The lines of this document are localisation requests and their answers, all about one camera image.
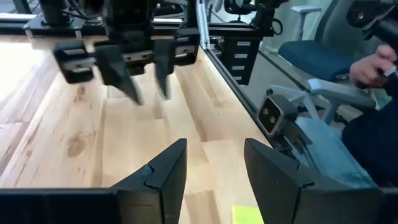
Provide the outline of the person's hand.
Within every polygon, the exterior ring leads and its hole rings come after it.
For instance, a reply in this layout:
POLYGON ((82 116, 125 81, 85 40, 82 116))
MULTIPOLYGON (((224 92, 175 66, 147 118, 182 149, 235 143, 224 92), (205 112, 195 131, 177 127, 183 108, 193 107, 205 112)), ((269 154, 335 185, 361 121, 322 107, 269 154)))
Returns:
POLYGON ((350 80, 355 85, 382 88, 387 78, 381 72, 388 72, 398 59, 396 51, 389 45, 380 45, 372 54, 353 63, 349 70, 350 80))

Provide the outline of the silver aluminium bracket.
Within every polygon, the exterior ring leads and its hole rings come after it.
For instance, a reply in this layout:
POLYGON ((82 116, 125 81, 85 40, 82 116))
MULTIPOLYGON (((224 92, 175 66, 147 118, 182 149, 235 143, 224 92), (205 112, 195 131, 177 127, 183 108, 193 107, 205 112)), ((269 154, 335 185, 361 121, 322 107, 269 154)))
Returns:
POLYGON ((196 13, 198 30, 200 33, 200 45, 203 50, 208 50, 210 48, 210 36, 205 0, 196 0, 196 13))

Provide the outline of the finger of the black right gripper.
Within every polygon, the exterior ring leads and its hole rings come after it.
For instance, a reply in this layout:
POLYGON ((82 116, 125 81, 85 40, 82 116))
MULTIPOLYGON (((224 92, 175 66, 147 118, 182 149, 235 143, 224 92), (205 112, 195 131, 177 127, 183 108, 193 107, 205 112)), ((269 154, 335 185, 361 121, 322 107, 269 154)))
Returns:
POLYGON ((105 85, 121 90, 138 105, 142 104, 119 45, 95 45, 95 59, 105 85))
POLYGON ((174 72, 174 40, 158 39, 154 42, 155 77, 162 94, 168 98, 167 76, 174 72))

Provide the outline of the black drawer unit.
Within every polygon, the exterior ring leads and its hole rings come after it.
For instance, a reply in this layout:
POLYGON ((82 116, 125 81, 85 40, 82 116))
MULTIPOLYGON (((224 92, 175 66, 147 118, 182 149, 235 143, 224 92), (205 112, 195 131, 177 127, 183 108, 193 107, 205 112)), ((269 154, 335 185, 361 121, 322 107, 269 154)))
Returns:
POLYGON ((225 37, 221 62, 239 85, 248 85, 256 61, 260 38, 225 37))

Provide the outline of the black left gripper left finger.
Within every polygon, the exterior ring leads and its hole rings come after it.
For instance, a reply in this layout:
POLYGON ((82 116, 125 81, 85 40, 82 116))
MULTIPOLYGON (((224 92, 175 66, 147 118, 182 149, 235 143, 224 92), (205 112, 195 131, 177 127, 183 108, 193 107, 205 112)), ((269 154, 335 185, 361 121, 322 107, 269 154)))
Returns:
POLYGON ((0 224, 178 224, 187 140, 110 187, 0 189, 0 224))

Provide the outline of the blue seat office chair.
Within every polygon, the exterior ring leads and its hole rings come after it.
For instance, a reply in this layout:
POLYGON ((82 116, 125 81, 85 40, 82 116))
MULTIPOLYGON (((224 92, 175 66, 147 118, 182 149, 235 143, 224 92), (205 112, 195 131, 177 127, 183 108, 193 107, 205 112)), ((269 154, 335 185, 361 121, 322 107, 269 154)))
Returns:
POLYGON ((371 55, 380 41, 364 40, 361 29, 348 24, 346 16, 356 0, 331 0, 313 39, 283 43, 278 54, 295 68, 329 82, 348 76, 356 60, 371 55))

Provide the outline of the person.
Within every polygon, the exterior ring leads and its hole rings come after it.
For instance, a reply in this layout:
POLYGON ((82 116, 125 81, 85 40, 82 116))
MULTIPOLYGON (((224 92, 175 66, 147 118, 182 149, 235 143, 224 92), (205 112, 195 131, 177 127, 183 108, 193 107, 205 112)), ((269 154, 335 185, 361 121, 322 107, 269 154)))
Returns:
POLYGON ((387 82, 373 89, 383 89, 389 101, 352 119, 341 131, 321 120, 297 119, 312 141, 308 149, 318 171, 354 188, 398 187, 398 59, 381 74, 387 82))

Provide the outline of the white framed office chair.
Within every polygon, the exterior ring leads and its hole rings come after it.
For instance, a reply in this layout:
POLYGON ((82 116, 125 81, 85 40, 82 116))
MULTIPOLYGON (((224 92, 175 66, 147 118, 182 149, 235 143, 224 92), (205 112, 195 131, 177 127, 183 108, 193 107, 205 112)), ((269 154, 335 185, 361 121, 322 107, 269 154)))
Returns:
POLYGON ((303 106, 311 118, 330 124, 341 105, 350 105, 357 110, 374 109, 376 102, 355 86, 342 85, 317 78, 309 79, 306 90, 296 90, 271 85, 267 95, 283 95, 295 106, 303 106))

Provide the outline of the small yellow eraser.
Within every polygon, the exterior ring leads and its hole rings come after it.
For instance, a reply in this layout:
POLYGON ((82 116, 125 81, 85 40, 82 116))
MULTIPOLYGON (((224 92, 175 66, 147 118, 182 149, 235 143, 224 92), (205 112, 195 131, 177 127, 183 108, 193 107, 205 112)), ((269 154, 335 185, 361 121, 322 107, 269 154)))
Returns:
POLYGON ((232 206, 232 224, 264 224, 257 207, 232 206))

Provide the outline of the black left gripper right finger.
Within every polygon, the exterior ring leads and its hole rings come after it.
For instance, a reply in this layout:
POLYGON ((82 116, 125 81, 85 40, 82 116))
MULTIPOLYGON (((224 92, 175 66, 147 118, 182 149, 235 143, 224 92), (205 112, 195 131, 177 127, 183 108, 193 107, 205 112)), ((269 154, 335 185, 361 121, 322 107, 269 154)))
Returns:
POLYGON ((398 188, 352 188, 253 138, 244 143, 265 224, 398 224, 398 188))

